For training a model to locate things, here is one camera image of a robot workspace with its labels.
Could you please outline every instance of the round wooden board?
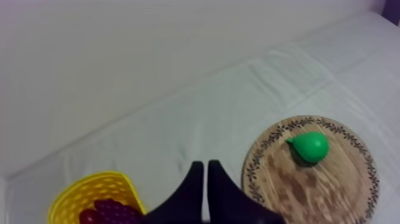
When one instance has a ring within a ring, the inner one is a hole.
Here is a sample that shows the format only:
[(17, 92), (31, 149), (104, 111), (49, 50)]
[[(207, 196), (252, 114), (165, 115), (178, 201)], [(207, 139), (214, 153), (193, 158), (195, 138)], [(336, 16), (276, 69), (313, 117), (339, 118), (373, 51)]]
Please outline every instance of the round wooden board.
[[(300, 133), (324, 133), (327, 157), (305, 167), (285, 142)], [(319, 116), (276, 123), (253, 143), (242, 173), (242, 189), (287, 224), (368, 223), (379, 195), (373, 158), (362, 140), (344, 125)]]

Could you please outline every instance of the white fabric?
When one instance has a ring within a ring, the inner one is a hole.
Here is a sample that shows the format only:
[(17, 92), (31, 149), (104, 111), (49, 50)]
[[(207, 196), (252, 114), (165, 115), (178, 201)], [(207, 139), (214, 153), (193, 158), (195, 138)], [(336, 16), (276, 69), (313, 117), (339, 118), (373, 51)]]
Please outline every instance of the white fabric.
[(7, 223), (45, 223), (63, 188), (100, 170), (127, 173), (148, 210), (178, 187), (193, 160), (219, 159), (240, 185), (252, 141), (299, 114), (327, 116), (362, 137), (381, 180), (372, 223), (397, 223), (399, 58), (400, 30), (365, 13), (247, 59), (14, 175)]

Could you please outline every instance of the yellow basket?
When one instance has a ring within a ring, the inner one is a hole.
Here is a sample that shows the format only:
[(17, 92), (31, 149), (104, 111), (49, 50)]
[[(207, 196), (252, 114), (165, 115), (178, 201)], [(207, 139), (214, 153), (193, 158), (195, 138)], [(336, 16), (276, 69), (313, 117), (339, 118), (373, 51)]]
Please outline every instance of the yellow basket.
[(47, 223), (79, 224), (81, 211), (93, 209), (95, 200), (108, 198), (146, 214), (129, 178), (123, 173), (106, 171), (87, 176), (64, 190), (50, 207)]

